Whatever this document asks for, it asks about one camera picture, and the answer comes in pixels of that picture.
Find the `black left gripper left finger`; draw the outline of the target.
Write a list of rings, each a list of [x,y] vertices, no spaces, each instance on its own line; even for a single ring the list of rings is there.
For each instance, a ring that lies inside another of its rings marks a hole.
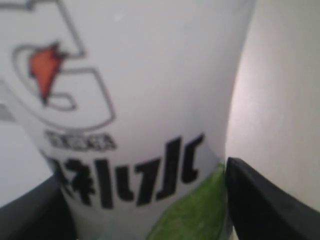
[[[76,240],[71,212],[55,177],[0,208],[2,240]]]

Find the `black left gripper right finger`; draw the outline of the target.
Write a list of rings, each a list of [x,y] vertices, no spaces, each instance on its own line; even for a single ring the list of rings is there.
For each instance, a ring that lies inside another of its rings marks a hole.
[[[228,211],[240,240],[318,240],[320,213],[240,158],[226,163]]]

